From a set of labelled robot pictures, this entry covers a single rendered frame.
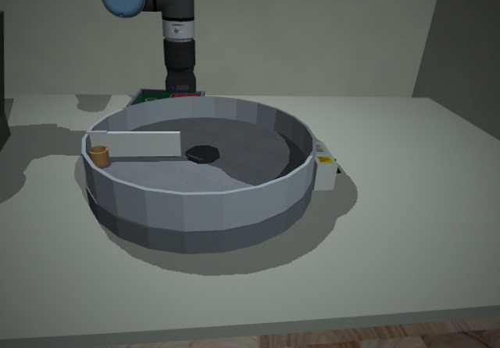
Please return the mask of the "grey round turntable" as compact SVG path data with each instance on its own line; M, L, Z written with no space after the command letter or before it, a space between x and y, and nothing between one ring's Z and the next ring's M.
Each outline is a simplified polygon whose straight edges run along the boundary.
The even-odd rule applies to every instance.
M89 149L105 146L96 167ZM98 222L171 253L225 253L286 232L312 191L334 190L338 163L309 126L260 102L218 96L124 107L82 138Z

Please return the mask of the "red and green divided bin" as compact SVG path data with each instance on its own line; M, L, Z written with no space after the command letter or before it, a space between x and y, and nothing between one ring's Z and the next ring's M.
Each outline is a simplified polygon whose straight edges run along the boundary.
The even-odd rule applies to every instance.
M179 97L184 97L184 93L179 93ZM188 96L205 96L204 91L196 91L194 93L189 93ZM127 106L132 106L134 104L138 104L141 102L145 102L147 98L155 98L155 99L165 99L165 98L173 98L176 97L173 93L166 92L166 90L162 89L143 89L141 88L138 93L130 100Z

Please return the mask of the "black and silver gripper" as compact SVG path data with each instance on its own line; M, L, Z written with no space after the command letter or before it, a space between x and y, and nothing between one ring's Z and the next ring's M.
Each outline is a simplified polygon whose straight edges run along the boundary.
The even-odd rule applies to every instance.
M172 22L162 20L164 59L167 70L166 92L179 97L196 92L195 21Z

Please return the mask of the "bronze bushing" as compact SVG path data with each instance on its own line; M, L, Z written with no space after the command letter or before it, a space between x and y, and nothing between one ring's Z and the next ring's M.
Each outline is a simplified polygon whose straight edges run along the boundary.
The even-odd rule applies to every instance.
M96 167L109 163L109 151L105 146L95 146L89 149L89 156Z

